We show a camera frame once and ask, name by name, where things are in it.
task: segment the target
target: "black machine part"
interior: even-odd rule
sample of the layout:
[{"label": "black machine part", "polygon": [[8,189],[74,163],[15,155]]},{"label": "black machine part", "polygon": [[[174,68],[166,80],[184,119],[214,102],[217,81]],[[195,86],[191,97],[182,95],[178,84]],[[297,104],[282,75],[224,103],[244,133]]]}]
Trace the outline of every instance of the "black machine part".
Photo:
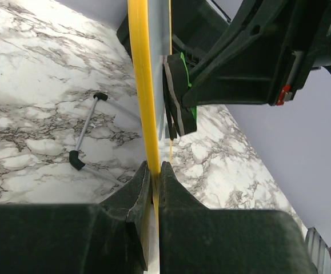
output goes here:
[{"label": "black machine part", "polygon": [[[210,210],[164,162],[159,179],[161,274],[316,274],[301,231],[274,210]],[[0,204],[0,274],[147,270],[150,172],[100,204]]]},{"label": "black machine part", "polygon": [[161,274],[316,274],[301,231],[287,213],[208,209],[167,162],[159,188]]},{"label": "black machine part", "polygon": [[190,71],[182,105],[282,105],[312,69],[330,65],[331,0],[244,0]]}]

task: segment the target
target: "marble countertop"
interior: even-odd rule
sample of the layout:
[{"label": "marble countertop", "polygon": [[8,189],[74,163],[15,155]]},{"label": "marble countertop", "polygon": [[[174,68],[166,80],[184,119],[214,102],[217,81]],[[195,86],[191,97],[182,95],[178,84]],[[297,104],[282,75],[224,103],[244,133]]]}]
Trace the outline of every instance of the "marble countertop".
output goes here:
[{"label": "marble countertop", "polygon": [[[118,189],[68,160],[98,91],[138,113],[114,30],[51,0],[0,0],[0,203],[98,203]],[[178,180],[209,208],[281,209],[306,233],[228,109],[197,116],[198,131],[173,143]],[[80,157],[127,182],[145,160],[141,126],[99,102]]]}]

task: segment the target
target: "black rubber clamp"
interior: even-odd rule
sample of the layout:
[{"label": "black rubber clamp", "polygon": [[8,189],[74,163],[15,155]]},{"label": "black rubber clamp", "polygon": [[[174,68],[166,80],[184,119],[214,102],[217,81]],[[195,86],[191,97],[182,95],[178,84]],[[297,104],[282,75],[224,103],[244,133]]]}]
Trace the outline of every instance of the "black rubber clamp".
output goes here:
[{"label": "black rubber clamp", "polygon": [[77,150],[71,150],[69,152],[69,162],[77,170],[81,170],[85,166],[85,163],[80,161],[79,151],[77,151]]},{"label": "black rubber clamp", "polygon": [[93,95],[94,98],[98,98],[98,100],[103,100],[103,101],[107,101],[108,99],[108,95],[101,93],[101,92],[97,92],[96,94]]}]

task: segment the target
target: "gray marble veining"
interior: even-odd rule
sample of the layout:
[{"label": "gray marble veining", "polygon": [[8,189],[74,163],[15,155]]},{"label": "gray marble veining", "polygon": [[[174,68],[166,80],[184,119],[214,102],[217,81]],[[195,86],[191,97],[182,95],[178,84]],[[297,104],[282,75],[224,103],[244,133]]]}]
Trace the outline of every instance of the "gray marble veining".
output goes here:
[{"label": "gray marble veining", "polygon": [[[54,1],[0,0],[0,202],[100,202],[117,189],[68,163],[97,91],[138,113],[114,30]],[[122,182],[145,160],[141,126],[106,102],[81,150]]]}]

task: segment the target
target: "green tape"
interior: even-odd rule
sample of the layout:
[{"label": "green tape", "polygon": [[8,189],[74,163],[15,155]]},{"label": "green tape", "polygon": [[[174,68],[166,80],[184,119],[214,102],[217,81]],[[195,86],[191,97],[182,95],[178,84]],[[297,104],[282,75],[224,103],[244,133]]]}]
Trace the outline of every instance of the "green tape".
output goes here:
[{"label": "green tape", "polygon": [[[192,84],[189,82],[188,68],[187,68],[186,59],[185,59],[183,53],[181,53],[181,59],[183,60],[184,67],[186,68],[188,87],[192,87]],[[192,114],[193,114],[193,118],[194,118],[194,120],[197,120],[197,107],[192,107],[192,108],[191,108],[191,112],[192,112]]]}]

